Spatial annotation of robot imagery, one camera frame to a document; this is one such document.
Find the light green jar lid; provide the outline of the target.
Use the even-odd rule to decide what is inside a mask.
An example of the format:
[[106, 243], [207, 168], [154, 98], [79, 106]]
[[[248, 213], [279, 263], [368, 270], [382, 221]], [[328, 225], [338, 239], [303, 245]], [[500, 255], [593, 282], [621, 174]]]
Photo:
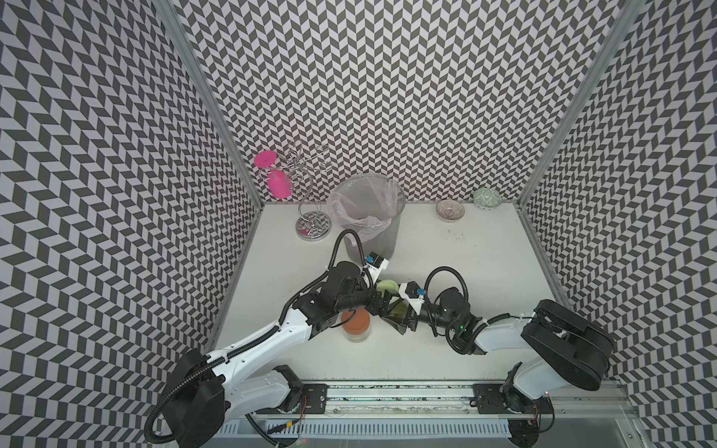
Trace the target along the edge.
[[384, 295], [385, 293], [389, 293], [391, 295], [399, 294], [399, 285], [393, 280], [380, 280], [376, 283], [375, 288], [380, 295]]

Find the glass jar with mung beans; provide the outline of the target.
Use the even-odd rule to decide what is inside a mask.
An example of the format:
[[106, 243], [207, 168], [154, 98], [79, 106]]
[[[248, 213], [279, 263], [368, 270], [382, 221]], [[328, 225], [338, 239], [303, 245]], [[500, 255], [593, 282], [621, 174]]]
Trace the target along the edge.
[[399, 299], [390, 304], [387, 318], [392, 321], [403, 322], [405, 317], [409, 315], [411, 311], [412, 308], [406, 300]]

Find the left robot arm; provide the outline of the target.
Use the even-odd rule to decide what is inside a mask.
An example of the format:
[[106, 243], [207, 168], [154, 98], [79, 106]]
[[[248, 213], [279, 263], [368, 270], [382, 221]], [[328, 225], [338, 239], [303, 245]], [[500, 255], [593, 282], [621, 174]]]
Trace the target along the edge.
[[287, 370], [271, 371], [256, 381], [250, 376], [280, 354], [340, 325], [343, 312], [379, 304], [382, 297], [375, 283], [388, 265], [375, 253], [363, 266], [341, 261], [291, 297], [277, 321], [206, 355], [197, 349], [183, 354], [149, 411], [143, 428], [146, 442], [200, 447], [226, 416], [291, 402], [299, 382]]

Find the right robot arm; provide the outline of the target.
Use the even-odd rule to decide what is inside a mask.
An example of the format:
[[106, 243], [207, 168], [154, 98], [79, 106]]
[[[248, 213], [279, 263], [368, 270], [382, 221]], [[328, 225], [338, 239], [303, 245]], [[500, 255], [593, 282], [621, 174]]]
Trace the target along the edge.
[[444, 290], [431, 301], [415, 283], [377, 289], [371, 311], [399, 333], [423, 322], [461, 356], [527, 349], [534, 358], [511, 367], [506, 379], [482, 386], [474, 406], [482, 414], [539, 414], [552, 392], [574, 386], [597, 391], [611, 367], [614, 340], [600, 326], [551, 300], [540, 301], [529, 315], [503, 313], [484, 319], [471, 312], [460, 289]]

